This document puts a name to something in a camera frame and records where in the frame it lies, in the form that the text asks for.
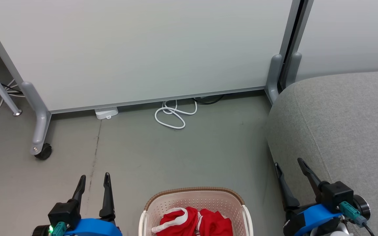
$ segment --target concrete floor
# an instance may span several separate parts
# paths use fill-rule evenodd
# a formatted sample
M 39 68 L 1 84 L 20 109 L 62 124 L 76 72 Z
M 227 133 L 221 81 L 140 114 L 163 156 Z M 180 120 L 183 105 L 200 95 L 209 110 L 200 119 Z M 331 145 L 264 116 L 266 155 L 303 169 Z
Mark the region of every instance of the concrete floor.
M 9 81 L 2 72 L 0 80 Z M 246 201 L 257 235 L 282 236 L 284 212 L 264 137 L 270 105 L 262 91 L 230 94 L 220 102 L 184 116 L 186 127 L 172 130 L 153 117 L 161 103 L 119 108 L 111 120 L 93 111 L 54 115 L 45 161 L 29 154 L 35 125 L 27 101 L 14 98 L 23 114 L 0 109 L 0 235 L 29 235 L 48 224 L 57 202 L 72 197 L 87 175 L 81 215 L 96 218 L 102 206 L 103 176 L 110 172 L 116 223 L 135 236 L 144 205 L 154 194 L 182 187 L 226 187 Z M 191 100 L 180 109 L 192 111 Z M 177 118 L 159 117 L 179 125 Z

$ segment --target gray sofa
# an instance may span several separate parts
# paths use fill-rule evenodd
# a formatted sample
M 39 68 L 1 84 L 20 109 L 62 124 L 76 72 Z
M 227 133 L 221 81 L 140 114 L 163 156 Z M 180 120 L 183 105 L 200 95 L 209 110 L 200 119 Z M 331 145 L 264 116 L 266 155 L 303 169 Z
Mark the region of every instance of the gray sofa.
M 321 180 L 342 181 L 369 203 L 369 226 L 378 235 L 378 72 L 306 79 L 275 101 L 267 123 L 275 162 L 302 205 L 314 194 L 297 158 Z M 349 226 L 354 235 L 369 235 Z

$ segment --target red and white clothing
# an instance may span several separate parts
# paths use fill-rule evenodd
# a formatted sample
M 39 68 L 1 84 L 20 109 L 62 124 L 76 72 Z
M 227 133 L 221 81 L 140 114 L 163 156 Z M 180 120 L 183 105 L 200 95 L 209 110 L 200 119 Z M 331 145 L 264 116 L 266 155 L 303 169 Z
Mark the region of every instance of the red and white clothing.
M 198 212 L 192 207 L 169 209 L 151 231 L 157 236 L 233 236 L 230 219 L 219 212 Z

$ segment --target caster wheel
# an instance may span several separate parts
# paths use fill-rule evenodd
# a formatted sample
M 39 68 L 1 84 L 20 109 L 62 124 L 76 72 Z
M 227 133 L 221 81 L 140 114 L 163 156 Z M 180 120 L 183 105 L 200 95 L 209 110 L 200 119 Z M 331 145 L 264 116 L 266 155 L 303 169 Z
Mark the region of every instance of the caster wheel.
M 45 143 L 42 146 L 42 151 L 39 154 L 34 155 L 34 156 L 39 160 L 46 160 L 47 158 L 51 156 L 51 154 L 52 154 L 51 145 L 49 143 Z

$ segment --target whiteboard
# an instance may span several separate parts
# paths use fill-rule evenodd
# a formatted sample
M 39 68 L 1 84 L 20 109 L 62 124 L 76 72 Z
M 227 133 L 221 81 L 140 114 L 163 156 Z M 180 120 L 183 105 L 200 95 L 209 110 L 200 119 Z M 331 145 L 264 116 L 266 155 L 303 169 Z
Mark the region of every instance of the whiteboard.
M 296 80 L 378 70 L 378 1 L 314 1 Z
M 0 0 L 0 42 L 48 110 L 260 87 L 290 0 Z

